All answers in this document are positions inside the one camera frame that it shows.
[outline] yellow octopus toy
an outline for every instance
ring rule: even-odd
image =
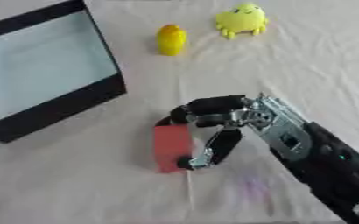
[[[216,15],[216,28],[227,39],[233,39],[239,32],[251,32],[256,36],[265,32],[267,24],[264,11],[253,3],[241,3],[231,11]]]

